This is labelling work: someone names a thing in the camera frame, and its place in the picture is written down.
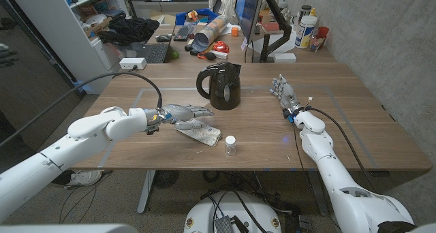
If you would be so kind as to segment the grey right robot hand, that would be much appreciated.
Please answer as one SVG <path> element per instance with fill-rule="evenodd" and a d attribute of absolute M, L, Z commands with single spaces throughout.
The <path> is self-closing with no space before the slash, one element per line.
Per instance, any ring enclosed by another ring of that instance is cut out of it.
<path fill-rule="evenodd" d="M 273 88 L 270 92 L 277 96 L 282 107 L 283 117 L 293 122 L 296 116 L 305 110 L 294 94 L 292 85 L 280 74 L 272 80 Z"/>

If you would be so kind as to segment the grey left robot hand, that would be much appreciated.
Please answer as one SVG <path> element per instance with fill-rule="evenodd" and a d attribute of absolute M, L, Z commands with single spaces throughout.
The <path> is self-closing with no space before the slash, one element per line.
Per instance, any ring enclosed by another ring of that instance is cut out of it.
<path fill-rule="evenodd" d="M 161 123 L 173 124 L 175 128 L 180 130 L 199 129 L 203 127 L 203 124 L 190 123 L 189 120 L 213 115 L 213 112 L 205 107 L 182 106 L 178 104 L 169 104 L 156 109 L 146 109 L 144 112 L 147 119 L 145 132 L 148 135 L 159 131 Z"/>

